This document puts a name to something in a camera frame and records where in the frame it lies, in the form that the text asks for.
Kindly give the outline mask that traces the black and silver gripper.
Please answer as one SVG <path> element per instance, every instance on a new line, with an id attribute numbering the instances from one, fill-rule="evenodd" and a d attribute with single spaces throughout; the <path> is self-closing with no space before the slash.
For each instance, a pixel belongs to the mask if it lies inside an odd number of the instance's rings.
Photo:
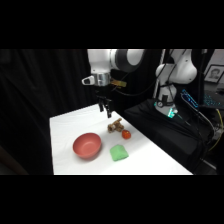
<path id="1" fill-rule="evenodd" d="M 107 111 L 107 117 L 111 118 L 111 100 L 107 99 L 110 95 L 110 85 L 111 85 L 111 75 L 109 73 L 97 73 L 95 75 L 95 90 L 98 96 L 98 104 L 100 112 L 104 111 L 104 99 L 105 99 L 105 109 Z"/>

